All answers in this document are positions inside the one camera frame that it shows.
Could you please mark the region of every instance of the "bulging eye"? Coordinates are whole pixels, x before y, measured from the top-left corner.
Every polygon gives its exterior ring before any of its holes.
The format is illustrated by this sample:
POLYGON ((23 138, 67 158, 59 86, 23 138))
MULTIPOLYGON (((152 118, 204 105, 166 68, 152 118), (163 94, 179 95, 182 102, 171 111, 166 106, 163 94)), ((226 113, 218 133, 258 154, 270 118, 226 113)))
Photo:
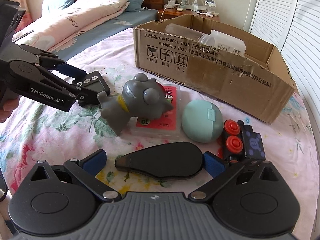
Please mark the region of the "bulging eye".
POLYGON ((133 79, 136 81, 145 82, 148 80, 148 77, 144 73, 138 73, 133 77, 133 79))
POLYGON ((143 100, 148 105, 154 105, 159 101, 160 95, 154 88, 148 88, 143 92, 143 100))

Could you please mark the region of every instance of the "finger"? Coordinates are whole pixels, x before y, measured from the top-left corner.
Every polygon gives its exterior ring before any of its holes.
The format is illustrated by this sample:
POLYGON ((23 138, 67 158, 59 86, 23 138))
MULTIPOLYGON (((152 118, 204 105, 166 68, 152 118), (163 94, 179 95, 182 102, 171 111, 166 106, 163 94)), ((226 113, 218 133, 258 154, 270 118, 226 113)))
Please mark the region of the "finger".
POLYGON ((0 110, 0 121, 6 120, 7 118, 9 118, 10 115, 12 114, 12 112, 13 112, 13 110, 11 110, 11 111, 0 110))
POLYGON ((6 101, 3 105, 3 110, 6 112, 6 111, 11 111, 16 109, 19 106, 19 100, 20 100, 20 97, 17 97, 16 99, 13 99, 13 100, 6 101))

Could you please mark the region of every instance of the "wine glass icon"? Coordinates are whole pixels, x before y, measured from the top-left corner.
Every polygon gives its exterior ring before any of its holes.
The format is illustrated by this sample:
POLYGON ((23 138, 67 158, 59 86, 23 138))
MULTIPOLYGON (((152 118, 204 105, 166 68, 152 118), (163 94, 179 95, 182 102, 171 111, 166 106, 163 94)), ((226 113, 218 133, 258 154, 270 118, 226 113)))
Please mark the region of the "wine glass icon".
POLYGON ((155 56, 155 55, 153 55, 153 53, 157 51, 157 48, 148 47, 148 50, 151 52, 152 56, 155 56))

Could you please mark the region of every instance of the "black teardrop-shaped object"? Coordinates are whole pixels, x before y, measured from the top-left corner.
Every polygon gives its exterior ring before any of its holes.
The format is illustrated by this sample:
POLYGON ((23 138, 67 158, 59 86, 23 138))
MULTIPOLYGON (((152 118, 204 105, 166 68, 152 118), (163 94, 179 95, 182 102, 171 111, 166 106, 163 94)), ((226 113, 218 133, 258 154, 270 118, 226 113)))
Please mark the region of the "black teardrop-shaped object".
POLYGON ((152 146, 116 159, 120 171, 140 173, 157 180, 190 179, 203 167, 201 150, 189 142, 152 146))

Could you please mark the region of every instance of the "wooden nightstand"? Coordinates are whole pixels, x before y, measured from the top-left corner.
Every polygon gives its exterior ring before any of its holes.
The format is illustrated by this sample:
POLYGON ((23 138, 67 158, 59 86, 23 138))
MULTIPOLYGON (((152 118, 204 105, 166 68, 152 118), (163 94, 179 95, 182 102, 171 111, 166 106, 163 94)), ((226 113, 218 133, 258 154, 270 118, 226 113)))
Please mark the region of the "wooden nightstand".
MULTIPOLYGON (((161 10, 158 11, 158 20, 160 20, 163 10, 164 10, 164 8, 162 8, 161 10)), ((185 14, 197 15, 197 16, 200 16, 202 18, 211 19, 211 20, 220 22, 219 16, 209 17, 209 16, 205 16, 203 14, 197 14, 196 12, 193 12, 191 10, 183 10, 182 12, 179 12, 179 11, 177 11, 177 8, 173 8, 173 9, 168 9, 167 8, 164 11, 164 14, 162 16, 162 20, 175 18, 175 17, 178 17, 180 15, 185 15, 185 14)))

